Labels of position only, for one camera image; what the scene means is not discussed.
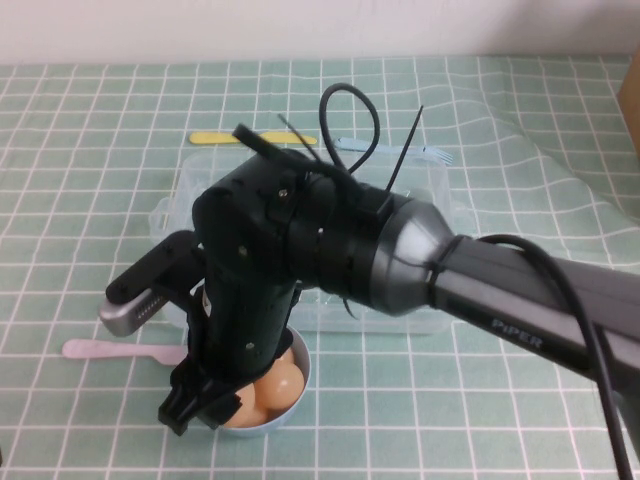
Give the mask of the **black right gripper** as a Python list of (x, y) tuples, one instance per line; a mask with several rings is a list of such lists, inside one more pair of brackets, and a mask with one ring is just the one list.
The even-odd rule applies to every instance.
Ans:
[(294, 287), (227, 288), (211, 299), (196, 290), (187, 316), (186, 357), (170, 376), (171, 390), (158, 408), (158, 420), (183, 435), (197, 419), (215, 430), (240, 409), (239, 388), (264, 373), (291, 344), (286, 333)]

